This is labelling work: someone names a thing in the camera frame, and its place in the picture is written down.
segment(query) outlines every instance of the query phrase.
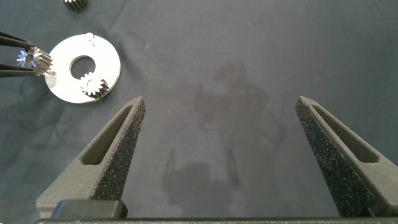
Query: gray cloth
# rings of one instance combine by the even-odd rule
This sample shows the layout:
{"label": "gray cloth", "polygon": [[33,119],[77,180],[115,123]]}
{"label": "gray cloth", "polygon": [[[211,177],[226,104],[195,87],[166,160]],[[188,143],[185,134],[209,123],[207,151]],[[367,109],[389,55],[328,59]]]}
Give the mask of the gray cloth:
{"label": "gray cloth", "polygon": [[[92,32],[121,58],[105,99],[66,103],[41,77],[0,80],[0,222],[36,198],[129,100],[147,114],[129,217],[336,217],[295,103],[311,98],[398,163],[397,1],[0,2],[0,28],[51,51]],[[18,49],[1,48],[15,63]]]}

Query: textured gripper pad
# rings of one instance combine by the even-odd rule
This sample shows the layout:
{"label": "textured gripper pad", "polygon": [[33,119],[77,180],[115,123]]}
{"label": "textured gripper pad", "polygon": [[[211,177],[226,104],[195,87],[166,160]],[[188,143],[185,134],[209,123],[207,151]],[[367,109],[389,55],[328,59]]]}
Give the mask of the textured gripper pad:
{"label": "textured gripper pad", "polygon": [[312,105],[300,97],[296,113],[340,215],[368,216],[368,207],[374,203],[372,193],[339,152],[336,143],[325,134],[325,127],[319,123],[313,112],[316,111]]}

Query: small gear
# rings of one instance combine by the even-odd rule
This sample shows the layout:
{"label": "small gear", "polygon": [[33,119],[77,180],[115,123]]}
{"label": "small gear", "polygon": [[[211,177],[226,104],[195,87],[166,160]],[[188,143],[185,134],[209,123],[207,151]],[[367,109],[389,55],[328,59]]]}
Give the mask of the small gear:
{"label": "small gear", "polygon": [[72,11],[79,11],[86,7],[87,0],[61,0]]}
{"label": "small gear", "polygon": [[31,47],[28,51],[21,50],[21,54],[18,57],[19,66],[35,68],[38,71],[38,75],[43,75],[52,65],[51,56],[37,47]]}
{"label": "small gear", "polygon": [[81,91],[89,97],[101,98],[109,90],[108,83],[101,77],[89,72],[81,80]]}

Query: metal washer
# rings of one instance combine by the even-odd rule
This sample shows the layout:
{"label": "metal washer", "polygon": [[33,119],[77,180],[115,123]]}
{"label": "metal washer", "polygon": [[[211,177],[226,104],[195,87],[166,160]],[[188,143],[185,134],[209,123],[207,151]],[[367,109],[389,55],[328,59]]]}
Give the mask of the metal washer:
{"label": "metal washer", "polygon": [[53,65],[50,67],[57,76],[45,76],[52,93],[70,103],[89,103],[100,98],[92,98],[81,91],[81,82],[71,74],[73,63],[82,57],[91,57],[95,62],[96,75],[102,77],[109,86],[109,93],[119,80],[120,58],[111,43],[91,33],[69,37],[50,52]]}

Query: silver gear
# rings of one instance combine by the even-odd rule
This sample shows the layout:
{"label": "silver gear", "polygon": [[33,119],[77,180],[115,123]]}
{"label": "silver gear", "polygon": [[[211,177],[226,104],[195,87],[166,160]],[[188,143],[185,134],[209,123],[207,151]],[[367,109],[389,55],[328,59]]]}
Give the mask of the silver gear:
{"label": "silver gear", "polygon": [[68,9],[72,11],[79,11],[86,7],[87,0],[61,0]]}
{"label": "silver gear", "polygon": [[28,51],[21,50],[21,54],[18,57],[19,66],[35,68],[38,71],[38,75],[43,75],[52,65],[51,56],[37,47],[31,47]]}
{"label": "silver gear", "polygon": [[101,77],[89,72],[80,78],[81,91],[89,97],[101,98],[109,90],[108,83]]}

